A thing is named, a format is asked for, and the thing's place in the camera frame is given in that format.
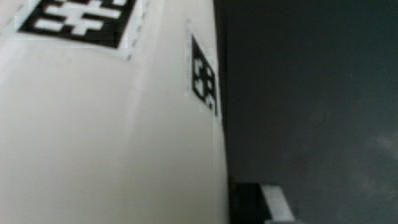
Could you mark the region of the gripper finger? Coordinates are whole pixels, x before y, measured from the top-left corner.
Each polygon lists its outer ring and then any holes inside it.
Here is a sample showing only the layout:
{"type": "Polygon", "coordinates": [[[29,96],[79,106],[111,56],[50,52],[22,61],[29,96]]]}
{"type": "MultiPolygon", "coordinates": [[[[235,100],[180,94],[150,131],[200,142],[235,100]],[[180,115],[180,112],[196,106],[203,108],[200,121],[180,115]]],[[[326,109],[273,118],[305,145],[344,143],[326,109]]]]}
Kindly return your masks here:
{"type": "Polygon", "coordinates": [[[297,224],[283,187],[257,182],[230,185],[232,224],[297,224]]]}

